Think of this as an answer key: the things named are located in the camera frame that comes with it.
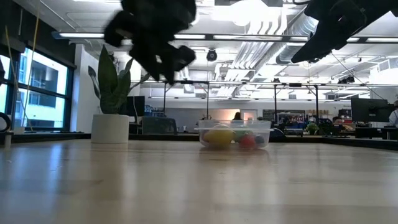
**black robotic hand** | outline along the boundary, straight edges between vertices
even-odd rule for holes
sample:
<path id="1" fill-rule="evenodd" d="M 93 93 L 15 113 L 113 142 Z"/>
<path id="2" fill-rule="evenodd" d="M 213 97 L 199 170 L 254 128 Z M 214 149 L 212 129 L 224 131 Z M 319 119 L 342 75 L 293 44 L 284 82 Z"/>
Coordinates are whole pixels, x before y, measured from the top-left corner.
<path id="1" fill-rule="evenodd" d="M 130 56 L 155 80 L 163 74 L 173 84 L 174 72 L 196 59 L 188 47 L 169 44 L 195 20 L 195 0 L 122 0 L 121 4 L 123 11 L 104 30 L 105 42 L 120 47 L 123 39 L 131 39 Z"/>
<path id="2" fill-rule="evenodd" d="M 319 21 L 309 41 L 293 56 L 292 62 L 317 62 L 333 49 L 389 11 L 398 16 L 397 0 L 310 0 L 305 15 Z"/>

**green ball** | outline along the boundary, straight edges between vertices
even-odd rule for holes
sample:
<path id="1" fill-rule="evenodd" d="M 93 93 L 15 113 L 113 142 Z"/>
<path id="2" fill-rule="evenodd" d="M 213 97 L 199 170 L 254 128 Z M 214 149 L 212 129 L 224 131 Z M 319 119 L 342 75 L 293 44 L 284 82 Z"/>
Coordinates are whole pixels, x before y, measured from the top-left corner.
<path id="1" fill-rule="evenodd" d="M 242 125 L 242 126 L 238 126 L 237 128 L 248 128 L 246 125 Z M 235 131 L 235 138 L 234 141 L 235 142 L 240 142 L 240 140 L 242 139 L 243 136 L 245 135 L 252 135 L 253 132 L 252 131 Z"/>

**computer monitor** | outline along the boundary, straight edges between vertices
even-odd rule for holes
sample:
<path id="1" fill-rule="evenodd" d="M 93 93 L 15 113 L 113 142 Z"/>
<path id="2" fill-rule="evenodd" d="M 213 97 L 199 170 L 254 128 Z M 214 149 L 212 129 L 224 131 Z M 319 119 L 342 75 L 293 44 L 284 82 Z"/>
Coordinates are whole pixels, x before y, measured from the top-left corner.
<path id="1" fill-rule="evenodd" d="M 379 99 L 351 99 L 353 121 L 357 122 L 389 122 L 394 110 L 387 100 Z"/>
<path id="2" fill-rule="evenodd" d="M 125 115 L 140 117 L 145 113 L 145 97 L 144 96 L 128 96 L 126 102 Z"/>

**yellow ball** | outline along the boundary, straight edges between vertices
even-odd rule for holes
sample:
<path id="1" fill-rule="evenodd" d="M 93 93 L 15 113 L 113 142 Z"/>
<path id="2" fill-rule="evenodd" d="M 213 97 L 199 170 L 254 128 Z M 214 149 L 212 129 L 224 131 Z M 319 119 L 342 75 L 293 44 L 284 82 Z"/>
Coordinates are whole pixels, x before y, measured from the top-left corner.
<path id="1" fill-rule="evenodd" d="M 234 139 L 234 132 L 231 130 L 211 130 L 207 132 L 203 140 L 212 146 L 225 147 L 231 144 Z"/>

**potted plant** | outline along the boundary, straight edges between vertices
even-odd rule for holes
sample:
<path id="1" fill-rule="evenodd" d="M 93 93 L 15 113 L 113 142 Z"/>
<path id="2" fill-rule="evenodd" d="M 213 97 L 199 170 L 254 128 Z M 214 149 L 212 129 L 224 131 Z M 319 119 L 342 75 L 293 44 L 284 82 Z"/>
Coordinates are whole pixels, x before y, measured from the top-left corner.
<path id="1" fill-rule="evenodd" d="M 305 128 L 305 131 L 309 132 L 311 135 L 314 135 L 318 130 L 319 130 L 318 125 L 316 125 L 315 123 L 310 123 Z"/>
<path id="2" fill-rule="evenodd" d="M 120 115 L 121 106 L 126 102 L 130 92 L 130 68 L 132 59 L 119 75 L 105 46 L 102 48 L 98 62 L 98 83 L 93 68 L 88 73 L 93 80 L 96 96 L 103 114 L 93 115 L 91 142 L 103 144 L 128 143 L 129 116 Z"/>

